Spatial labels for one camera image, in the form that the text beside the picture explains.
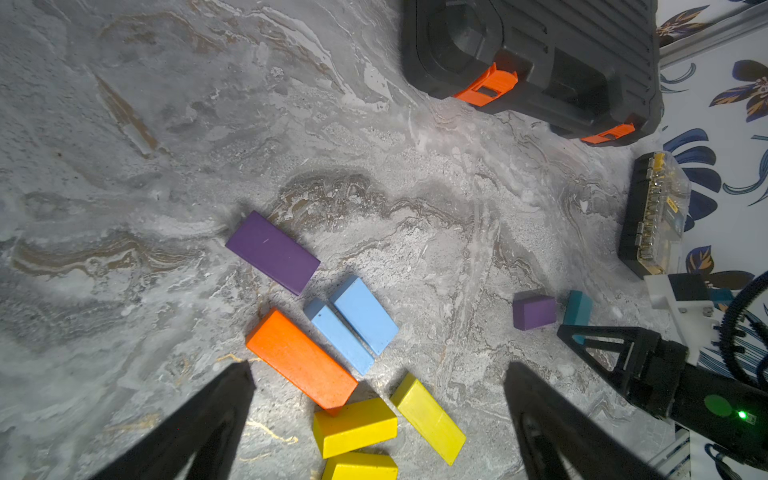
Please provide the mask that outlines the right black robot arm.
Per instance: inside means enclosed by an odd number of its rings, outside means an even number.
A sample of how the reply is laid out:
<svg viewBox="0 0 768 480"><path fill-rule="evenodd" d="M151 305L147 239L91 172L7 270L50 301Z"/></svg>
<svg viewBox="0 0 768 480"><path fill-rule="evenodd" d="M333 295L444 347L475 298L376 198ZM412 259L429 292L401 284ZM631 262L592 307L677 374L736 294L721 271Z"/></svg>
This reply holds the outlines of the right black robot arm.
<svg viewBox="0 0 768 480"><path fill-rule="evenodd" d="M561 325L558 337L631 405L710 440L720 457L767 467L767 363L753 376L736 358L738 324L767 290L752 280L716 309L699 274L645 279L654 308L673 317L680 341L640 327Z"/></svg>

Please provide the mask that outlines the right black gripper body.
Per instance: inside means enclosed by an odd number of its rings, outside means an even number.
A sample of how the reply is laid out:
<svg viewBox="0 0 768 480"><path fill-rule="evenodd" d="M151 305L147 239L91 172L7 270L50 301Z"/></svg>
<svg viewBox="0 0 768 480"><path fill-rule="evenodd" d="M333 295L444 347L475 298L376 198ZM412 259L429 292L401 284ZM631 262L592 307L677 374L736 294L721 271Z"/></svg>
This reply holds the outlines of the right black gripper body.
<svg viewBox="0 0 768 480"><path fill-rule="evenodd" d="M685 345L637 329L627 364L627 401L658 419L668 418L688 355Z"/></svg>

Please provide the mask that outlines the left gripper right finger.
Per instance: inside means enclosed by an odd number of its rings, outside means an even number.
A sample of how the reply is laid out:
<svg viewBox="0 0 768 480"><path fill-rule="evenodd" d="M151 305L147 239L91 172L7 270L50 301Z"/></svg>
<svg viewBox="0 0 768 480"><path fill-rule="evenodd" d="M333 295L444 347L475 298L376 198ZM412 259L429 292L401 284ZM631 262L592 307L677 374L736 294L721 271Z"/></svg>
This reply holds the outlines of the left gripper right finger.
<svg viewBox="0 0 768 480"><path fill-rule="evenodd" d="M533 370L512 362L504 393L530 479L568 479L563 461L583 479L660 479Z"/></svg>

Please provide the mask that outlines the long yellow block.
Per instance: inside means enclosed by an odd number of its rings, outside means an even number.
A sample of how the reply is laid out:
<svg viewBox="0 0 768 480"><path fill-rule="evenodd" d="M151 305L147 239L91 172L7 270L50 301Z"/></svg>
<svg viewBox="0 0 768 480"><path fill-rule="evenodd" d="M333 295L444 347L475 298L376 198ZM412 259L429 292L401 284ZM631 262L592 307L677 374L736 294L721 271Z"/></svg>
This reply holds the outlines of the long yellow block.
<svg viewBox="0 0 768 480"><path fill-rule="evenodd" d="M400 414L452 466L466 442L466 435L426 387L407 373L390 398Z"/></svg>

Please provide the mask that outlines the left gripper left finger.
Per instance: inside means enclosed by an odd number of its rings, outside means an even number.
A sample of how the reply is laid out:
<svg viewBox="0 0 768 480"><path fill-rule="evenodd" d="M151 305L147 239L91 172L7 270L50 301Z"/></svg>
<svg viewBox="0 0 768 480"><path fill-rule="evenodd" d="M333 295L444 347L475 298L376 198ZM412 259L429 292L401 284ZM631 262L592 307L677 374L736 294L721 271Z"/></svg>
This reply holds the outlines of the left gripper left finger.
<svg viewBox="0 0 768 480"><path fill-rule="evenodd" d="M227 479L256 390L248 362L233 363L96 479Z"/></svg>

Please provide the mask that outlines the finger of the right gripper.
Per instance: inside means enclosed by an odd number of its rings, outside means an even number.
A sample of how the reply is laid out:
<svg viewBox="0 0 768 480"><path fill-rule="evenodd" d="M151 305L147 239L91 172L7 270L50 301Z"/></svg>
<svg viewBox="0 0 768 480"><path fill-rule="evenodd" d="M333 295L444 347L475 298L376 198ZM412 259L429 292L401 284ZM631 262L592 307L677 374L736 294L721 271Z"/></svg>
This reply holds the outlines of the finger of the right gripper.
<svg viewBox="0 0 768 480"><path fill-rule="evenodd" d="M561 325L557 337L614 390L626 390L635 327Z"/></svg>

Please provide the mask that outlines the teal block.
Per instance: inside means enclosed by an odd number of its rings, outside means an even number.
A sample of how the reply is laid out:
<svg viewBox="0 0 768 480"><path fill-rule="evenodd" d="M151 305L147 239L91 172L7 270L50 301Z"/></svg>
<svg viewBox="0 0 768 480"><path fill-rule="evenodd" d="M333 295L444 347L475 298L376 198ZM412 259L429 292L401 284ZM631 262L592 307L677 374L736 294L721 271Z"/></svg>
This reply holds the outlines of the teal block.
<svg viewBox="0 0 768 480"><path fill-rule="evenodd" d="M593 300L584 292L571 290L564 314L564 325L587 326L590 322Z"/></svg>

